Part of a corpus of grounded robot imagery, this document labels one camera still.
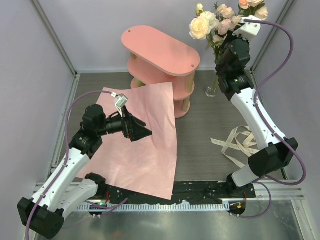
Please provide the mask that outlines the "small pale spray roses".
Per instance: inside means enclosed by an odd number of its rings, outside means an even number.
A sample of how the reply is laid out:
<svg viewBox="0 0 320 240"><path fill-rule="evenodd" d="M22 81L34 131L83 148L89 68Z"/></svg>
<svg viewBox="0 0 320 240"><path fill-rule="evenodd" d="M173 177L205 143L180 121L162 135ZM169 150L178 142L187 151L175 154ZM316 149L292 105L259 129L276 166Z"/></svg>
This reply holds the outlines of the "small pale spray roses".
<svg viewBox="0 0 320 240"><path fill-rule="evenodd" d="M269 12L264 0L240 0L238 14L243 17L255 16L264 21L268 18Z"/></svg>

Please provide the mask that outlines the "pink wrapping paper sheet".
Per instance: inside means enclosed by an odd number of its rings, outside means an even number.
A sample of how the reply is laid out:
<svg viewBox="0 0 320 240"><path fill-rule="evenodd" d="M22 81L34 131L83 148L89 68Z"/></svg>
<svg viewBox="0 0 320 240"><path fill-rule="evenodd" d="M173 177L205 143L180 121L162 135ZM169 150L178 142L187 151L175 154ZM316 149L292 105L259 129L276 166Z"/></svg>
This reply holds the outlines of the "pink wrapping paper sheet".
<svg viewBox="0 0 320 240"><path fill-rule="evenodd" d="M77 177L95 173L105 178L108 185L170 200L177 164L173 84L113 92L128 98L128 111L145 122L152 135L135 142L121 132L103 136L103 144Z"/></svg>

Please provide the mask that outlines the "light pink rose stem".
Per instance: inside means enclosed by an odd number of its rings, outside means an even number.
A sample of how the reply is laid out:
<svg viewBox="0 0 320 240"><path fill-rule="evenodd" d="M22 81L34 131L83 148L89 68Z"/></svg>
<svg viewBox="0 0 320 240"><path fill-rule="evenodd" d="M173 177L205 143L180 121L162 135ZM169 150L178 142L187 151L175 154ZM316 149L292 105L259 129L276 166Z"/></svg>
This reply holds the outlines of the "light pink rose stem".
<svg viewBox="0 0 320 240"><path fill-rule="evenodd" d="M214 29L213 42L218 43L225 40L228 31L234 29L234 27L235 25L230 18L222 20Z"/></svg>

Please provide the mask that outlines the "cream white rose stem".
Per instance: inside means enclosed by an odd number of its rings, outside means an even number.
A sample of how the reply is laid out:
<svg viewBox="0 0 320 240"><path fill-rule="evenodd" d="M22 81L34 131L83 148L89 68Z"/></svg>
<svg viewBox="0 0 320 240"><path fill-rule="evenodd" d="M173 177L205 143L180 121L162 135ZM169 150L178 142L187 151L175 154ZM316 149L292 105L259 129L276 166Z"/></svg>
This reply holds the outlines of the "cream white rose stem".
<svg viewBox="0 0 320 240"><path fill-rule="evenodd" d="M195 17L189 24L189 35L194 40L206 40L207 49L211 48L214 55L214 63L219 58L219 47L222 45L223 38L218 33L220 25L219 17L210 11L205 11L201 3L195 6Z"/></svg>

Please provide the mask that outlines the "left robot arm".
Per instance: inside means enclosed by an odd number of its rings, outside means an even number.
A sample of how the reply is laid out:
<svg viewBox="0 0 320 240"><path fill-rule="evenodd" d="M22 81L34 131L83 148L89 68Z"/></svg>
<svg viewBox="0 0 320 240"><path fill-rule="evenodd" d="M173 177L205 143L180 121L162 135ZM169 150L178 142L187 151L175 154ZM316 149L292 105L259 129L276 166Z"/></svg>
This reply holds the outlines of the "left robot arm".
<svg viewBox="0 0 320 240"><path fill-rule="evenodd" d="M106 116L98 104L86 108L79 131L72 138L63 160L44 185L29 199L23 197L17 204L25 238L34 231L48 240L62 229L66 218L85 200L102 199L107 192L104 184L84 179L79 186L67 191L80 170L92 159L103 144L105 135L122 133L131 142L149 137L153 132L146 123L134 117L123 106Z"/></svg>

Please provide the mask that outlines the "cream ribbon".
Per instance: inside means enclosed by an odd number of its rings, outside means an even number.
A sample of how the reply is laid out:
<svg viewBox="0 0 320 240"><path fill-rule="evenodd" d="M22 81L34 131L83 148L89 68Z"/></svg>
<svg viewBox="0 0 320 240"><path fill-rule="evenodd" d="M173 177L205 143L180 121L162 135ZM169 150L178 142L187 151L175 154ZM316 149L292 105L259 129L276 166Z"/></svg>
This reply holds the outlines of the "cream ribbon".
<svg viewBox="0 0 320 240"><path fill-rule="evenodd" d="M211 143L217 146L222 147L221 154L224 155L229 161L234 165L242 169L245 164L237 160L236 158L227 155L229 149L237 150L242 152L247 157L252 157L254 154L258 153L258 149L255 147L258 146L256 138L249 126L240 125L234 128L226 141L210 138Z"/></svg>

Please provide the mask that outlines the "small peach spray roses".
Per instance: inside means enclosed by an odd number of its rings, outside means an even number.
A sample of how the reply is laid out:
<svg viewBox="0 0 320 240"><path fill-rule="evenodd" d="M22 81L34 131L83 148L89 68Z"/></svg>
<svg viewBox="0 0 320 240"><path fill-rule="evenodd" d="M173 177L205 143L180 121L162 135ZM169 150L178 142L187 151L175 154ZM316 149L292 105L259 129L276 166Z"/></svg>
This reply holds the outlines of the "small peach spray roses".
<svg viewBox="0 0 320 240"><path fill-rule="evenodd" d="M220 4L217 3L214 5L216 10L216 18L219 21L230 19L235 15L234 10L231 7L228 7L226 4Z"/></svg>

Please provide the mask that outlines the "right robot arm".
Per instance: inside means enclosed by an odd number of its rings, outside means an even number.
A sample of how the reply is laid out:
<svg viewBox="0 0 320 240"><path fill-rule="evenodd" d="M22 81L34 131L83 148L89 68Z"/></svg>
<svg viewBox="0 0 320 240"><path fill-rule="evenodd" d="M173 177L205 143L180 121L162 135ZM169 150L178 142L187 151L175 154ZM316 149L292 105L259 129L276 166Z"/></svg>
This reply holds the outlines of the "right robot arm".
<svg viewBox="0 0 320 240"><path fill-rule="evenodd" d="M216 67L220 90L241 113L258 146L258 152L248 158L245 166L227 176L226 193L236 198L254 181L287 167L298 142L293 137L287 138L281 131L270 130L268 127L274 123L269 115L260 116L266 111L257 109L256 90L245 73L250 60L249 42L230 35L221 47L222 54Z"/></svg>

